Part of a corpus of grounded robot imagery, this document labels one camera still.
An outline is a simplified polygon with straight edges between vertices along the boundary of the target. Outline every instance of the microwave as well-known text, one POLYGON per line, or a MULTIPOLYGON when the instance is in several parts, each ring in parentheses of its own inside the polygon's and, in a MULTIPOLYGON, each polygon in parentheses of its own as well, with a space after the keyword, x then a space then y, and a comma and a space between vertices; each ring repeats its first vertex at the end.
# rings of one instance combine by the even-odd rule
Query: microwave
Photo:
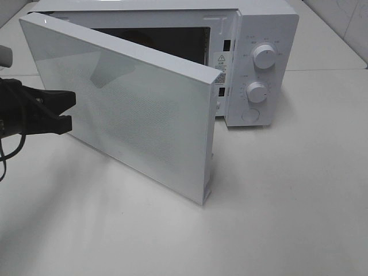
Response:
POLYGON ((72 135, 203 204, 214 119, 269 125, 298 15, 284 0, 40 0, 20 19, 72 135))

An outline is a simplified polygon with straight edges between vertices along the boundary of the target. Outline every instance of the white wall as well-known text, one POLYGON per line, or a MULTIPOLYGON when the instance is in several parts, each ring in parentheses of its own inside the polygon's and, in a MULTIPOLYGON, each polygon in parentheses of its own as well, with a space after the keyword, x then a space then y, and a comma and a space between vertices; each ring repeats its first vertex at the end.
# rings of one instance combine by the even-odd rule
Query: white wall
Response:
POLYGON ((0 0, 0 27, 31 0, 0 0))
POLYGON ((344 40, 368 62, 368 0, 360 0, 344 40))
POLYGON ((343 38, 359 0, 304 0, 335 32, 343 38))
POLYGON ((368 0, 304 0, 368 63, 368 0))

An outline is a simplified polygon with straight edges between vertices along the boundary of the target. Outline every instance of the microwave door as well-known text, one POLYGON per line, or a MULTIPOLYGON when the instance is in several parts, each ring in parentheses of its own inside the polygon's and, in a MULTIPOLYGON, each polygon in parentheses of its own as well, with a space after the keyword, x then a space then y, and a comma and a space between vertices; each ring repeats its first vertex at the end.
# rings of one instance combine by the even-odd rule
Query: microwave door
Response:
POLYGON ((43 14, 20 21, 45 88, 76 92, 71 134, 203 204, 220 71, 43 14))

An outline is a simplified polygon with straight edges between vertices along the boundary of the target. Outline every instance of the round button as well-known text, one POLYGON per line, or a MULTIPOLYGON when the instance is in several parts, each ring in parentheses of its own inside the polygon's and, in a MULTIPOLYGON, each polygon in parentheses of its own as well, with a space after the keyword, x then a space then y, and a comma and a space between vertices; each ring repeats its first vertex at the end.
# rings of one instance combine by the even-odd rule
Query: round button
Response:
POLYGON ((252 108, 252 109, 245 111, 241 115, 241 118, 247 124, 253 124, 254 122, 258 121, 259 115, 260 115, 259 111, 257 109, 252 108))

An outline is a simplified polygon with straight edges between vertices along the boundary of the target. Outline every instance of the power knob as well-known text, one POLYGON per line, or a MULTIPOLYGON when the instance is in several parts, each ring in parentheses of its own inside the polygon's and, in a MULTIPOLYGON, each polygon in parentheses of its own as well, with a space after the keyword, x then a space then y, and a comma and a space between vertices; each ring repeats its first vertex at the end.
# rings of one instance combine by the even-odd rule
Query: power knob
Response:
POLYGON ((253 62, 259 69, 268 69, 276 62, 276 50, 271 44, 262 44, 253 50, 253 62))

